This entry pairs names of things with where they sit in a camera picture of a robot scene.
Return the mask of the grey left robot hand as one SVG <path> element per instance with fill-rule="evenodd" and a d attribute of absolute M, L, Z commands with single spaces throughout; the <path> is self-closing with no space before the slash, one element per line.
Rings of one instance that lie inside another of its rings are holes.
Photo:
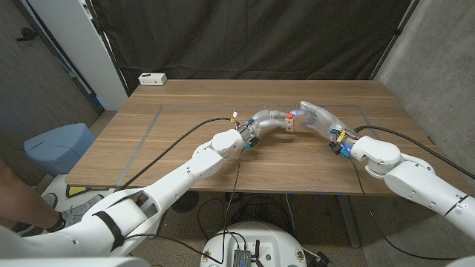
<path fill-rule="evenodd" d="M 249 142 L 254 137 L 259 137 L 262 130 L 267 128 L 285 128 L 286 112 L 262 110 L 252 116 L 245 124 L 237 129 L 244 143 Z"/>

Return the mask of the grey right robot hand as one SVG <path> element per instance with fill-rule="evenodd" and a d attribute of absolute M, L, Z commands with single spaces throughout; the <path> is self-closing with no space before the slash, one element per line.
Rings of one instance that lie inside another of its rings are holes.
<path fill-rule="evenodd" d="M 294 117 L 304 118 L 301 126 L 312 128 L 331 142 L 352 147 L 361 135 L 351 130 L 338 117 L 322 107 L 301 101 L 299 110 L 292 110 Z"/>

